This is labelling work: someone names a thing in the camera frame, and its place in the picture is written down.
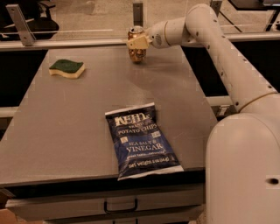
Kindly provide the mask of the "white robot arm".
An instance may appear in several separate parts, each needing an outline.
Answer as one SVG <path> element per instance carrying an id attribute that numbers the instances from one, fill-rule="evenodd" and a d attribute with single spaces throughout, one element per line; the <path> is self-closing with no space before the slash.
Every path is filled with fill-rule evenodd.
<path id="1" fill-rule="evenodd" d="M 206 223 L 280 224 L 280 94 L 222 32 L 214 10 L 193 6 L 127 42 L 129 49 L 207 49 L 236 109 L 206 146 Z"/>

